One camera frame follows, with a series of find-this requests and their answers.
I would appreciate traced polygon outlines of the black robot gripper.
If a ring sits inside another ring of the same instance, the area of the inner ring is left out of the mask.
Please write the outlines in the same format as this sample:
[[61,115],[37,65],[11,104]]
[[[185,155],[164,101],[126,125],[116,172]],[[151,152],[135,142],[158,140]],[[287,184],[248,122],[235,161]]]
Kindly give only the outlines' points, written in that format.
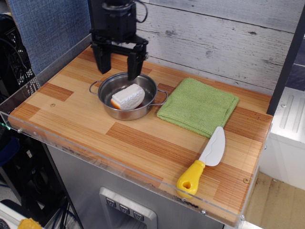
[[106,14],[106,32],[109,40],[105,44],[92,43],[93,54],[102,74],[111,69],[111,53],[128,56],[128,80],[133,81],[141,74],[143,61],[147,58],[148,41],[136,34],[136,4],[103,4]]

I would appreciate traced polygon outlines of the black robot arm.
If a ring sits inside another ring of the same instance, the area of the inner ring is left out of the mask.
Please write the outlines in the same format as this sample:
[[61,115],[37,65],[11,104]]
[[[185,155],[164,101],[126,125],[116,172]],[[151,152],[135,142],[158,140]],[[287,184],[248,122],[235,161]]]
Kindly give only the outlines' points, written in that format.
[[111,69],[111,54],[127,56],[128,80],[141,74],[147,59],[148,41],[136,34],[136,3],[140,0],[90,0],[91,47],[99,71],[102,74]]

